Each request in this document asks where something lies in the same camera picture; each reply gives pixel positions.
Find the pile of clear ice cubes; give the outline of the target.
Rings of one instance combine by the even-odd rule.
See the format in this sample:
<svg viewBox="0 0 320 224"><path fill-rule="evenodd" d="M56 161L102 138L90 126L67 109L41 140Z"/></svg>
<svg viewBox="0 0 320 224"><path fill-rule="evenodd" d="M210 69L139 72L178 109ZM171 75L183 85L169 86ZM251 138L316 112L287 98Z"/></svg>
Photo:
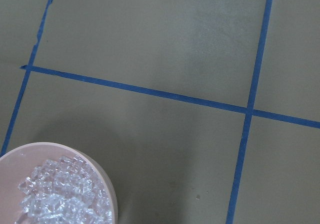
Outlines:
<svg viewBox="0 0 320 224"><path fill-rule="evenodd" d="M17 224L114 224L103 180L80 156L47 159L18 185L24 194Z"/></svg>

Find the pink bowl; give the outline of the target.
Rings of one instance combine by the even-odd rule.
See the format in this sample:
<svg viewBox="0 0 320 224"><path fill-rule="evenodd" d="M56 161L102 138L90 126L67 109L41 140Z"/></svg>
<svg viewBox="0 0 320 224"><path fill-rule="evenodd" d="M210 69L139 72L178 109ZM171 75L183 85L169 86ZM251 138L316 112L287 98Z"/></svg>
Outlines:
<svg viewBox="0 0 320 224"><path fill-rule="evenodd" d="M45 160L57 160L61 156L79 156L85 160L102 180L110 200L112 223L117 224L118 202L112 182L104 169L90 156L71 147L51 143L36 142L17 147L0 158L0 222L13 224L22 213L19 203L24 194L18 184Z"/></svg>

